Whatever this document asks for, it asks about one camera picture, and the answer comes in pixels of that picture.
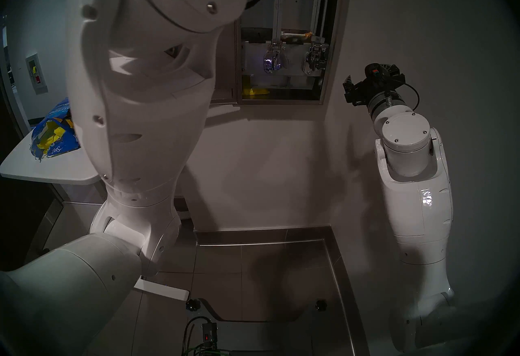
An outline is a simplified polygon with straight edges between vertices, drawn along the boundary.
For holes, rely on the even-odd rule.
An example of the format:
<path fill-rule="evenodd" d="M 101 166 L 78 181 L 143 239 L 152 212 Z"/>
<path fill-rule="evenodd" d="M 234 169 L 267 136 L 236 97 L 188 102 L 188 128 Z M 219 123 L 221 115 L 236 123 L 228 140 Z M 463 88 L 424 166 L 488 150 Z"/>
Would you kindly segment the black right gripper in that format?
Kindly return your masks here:
<path fill-rule="evenodd" d="M 399 98 L 396 89 L 403 86 L 406 77 L 395 64 L 383 64 L 383 78 L 366 78 L 354 84 L 351 75 L 348 75 L 343 82 L 344 96 L 347 103 L 352 105 L 369 105 L 370 102 L 379 94 L 389 92 L 392 99 Z"/>

